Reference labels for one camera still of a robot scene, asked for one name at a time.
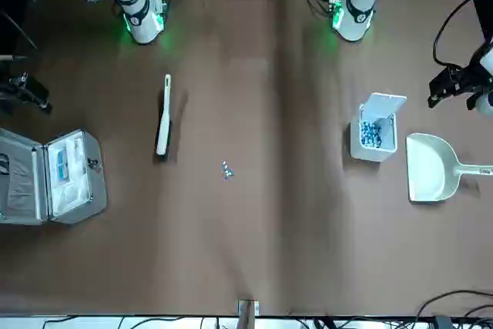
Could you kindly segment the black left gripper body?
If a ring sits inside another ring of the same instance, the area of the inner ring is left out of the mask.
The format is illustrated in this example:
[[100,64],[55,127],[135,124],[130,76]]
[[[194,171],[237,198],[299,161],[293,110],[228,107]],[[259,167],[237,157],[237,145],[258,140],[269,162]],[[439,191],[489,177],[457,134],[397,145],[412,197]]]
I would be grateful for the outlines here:
[[445,69],[444,92],[447,94],[463,94],[476,92],[481,87],[481,78],[463,69]]

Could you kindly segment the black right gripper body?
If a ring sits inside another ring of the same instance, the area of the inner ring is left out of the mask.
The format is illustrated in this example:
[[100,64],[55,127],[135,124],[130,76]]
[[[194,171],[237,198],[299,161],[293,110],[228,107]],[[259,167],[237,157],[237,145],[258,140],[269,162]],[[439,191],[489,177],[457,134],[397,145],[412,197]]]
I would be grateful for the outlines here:
[[52,111],[49,90],[27,72],[11,77],[8,81],[8,88],[9,95],[19,102],[32,103],[47,114]]

